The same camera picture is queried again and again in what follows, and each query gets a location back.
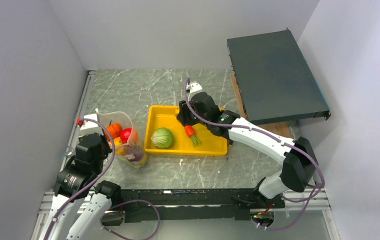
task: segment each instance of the yellow tray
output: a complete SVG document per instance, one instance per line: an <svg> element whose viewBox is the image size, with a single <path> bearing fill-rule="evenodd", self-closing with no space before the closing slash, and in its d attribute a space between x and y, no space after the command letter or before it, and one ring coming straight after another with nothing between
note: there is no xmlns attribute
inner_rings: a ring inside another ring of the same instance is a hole
<svg viewBox="0 0 380 240"><path fill-rule="evenodd" d="M193 126L200 145L193 147L191 139L185 133L184 127L176 119L179 113L177 106L152 105L147 120L144 148L151 154L173 154L193 156L223 156L227 154L228 143L223 137L213 135L201 124ZM159 128L168 128L174 135L174 144L168 149L158 149L151 142L153 132Z"/></svg>

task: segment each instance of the red tomato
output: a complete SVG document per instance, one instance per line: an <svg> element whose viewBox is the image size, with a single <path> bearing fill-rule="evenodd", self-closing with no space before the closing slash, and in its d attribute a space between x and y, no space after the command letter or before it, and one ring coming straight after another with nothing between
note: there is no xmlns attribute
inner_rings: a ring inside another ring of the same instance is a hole
<svg viewBox="0 0 380 240"><path fill-rule="evenodd" d="M125 128L121 131L119 134L119 137L121 138L122 143L127 143L129 137L131 136L132 128Z"/></svg>

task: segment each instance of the white wall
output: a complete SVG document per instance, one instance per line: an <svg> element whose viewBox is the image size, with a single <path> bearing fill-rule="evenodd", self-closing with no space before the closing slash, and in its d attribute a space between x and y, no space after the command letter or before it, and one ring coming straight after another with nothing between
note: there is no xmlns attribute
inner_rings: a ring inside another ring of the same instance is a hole
<svg viewBox="0 0 380 240"><path fill-rule="evenodd" d="M86 69L231 67L227 39L299 38L319 0L49 0Z"/></svg>
<svg viewBox="0 0 380 240"><path fill-rule="evenodd" d="M301 121L343 240L380 240L380 0L321 0L298 44L328 121Z"/></svg>
<svg viewBox="0 0 380 240"><path fill-rule="evenodd" d="M47 1L0 1L0 240L31 238L85 78Z"/></svg>

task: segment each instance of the orange carrot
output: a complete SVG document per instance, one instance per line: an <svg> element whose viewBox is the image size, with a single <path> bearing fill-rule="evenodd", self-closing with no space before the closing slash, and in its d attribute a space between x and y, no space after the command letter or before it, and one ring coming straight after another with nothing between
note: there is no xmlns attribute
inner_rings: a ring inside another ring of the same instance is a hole
<svg viewBox="0 0 380 240"><path fill-rule="evenodd" d="M194 131L194 128L190 125L187 125L184 127L184 130L187 136L191 138L191 141L193 142L193 147L197 147L200 144L200 141L196 137L196 131Z"/></svg>

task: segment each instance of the red connector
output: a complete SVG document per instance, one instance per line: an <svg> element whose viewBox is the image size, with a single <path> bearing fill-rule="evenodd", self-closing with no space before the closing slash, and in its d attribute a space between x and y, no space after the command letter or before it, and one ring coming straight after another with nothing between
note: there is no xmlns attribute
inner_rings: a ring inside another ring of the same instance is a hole
<svg viewBox="0 0 380 240"><path fill-rule="evenodd" d="M84 124L84 121L81 120L81 118L77 118L77 119L76 119L76 124L77 124L78 126L82 126L82 125Z"/></svg>

